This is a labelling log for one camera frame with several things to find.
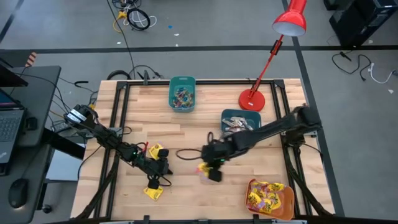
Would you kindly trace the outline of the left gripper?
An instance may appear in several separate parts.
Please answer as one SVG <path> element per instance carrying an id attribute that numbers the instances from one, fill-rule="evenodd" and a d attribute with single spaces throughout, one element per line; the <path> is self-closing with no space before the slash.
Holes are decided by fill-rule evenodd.
<path id="1" fill-rule="evenodd" d="M 147 175 L 149 180 L 148 188 L 157 190 L 160 186 L 170 187 L 172 185 L 171 181 L 164 177 L 164 175 L 173 174 L 169 168 L 168 154 L 168 149 L 160 149 L 158 151 L 158 159 L 155 160 L 147 157 L 143 151 L 135 153 L 134 166 Z"/>

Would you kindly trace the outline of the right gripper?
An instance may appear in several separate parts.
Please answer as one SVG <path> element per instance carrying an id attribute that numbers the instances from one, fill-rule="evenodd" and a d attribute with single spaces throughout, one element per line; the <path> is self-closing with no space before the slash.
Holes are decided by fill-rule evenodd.
<path id="1" fill-rule="evenodd" d="M 208 168 L 208 178 L 215 182 L 222 181 L 220 167 L 225 161 L 246 153 L 246 146 L 234 139 L 225 141 L 212 140 L 202 147 L 201 159 Z"/>

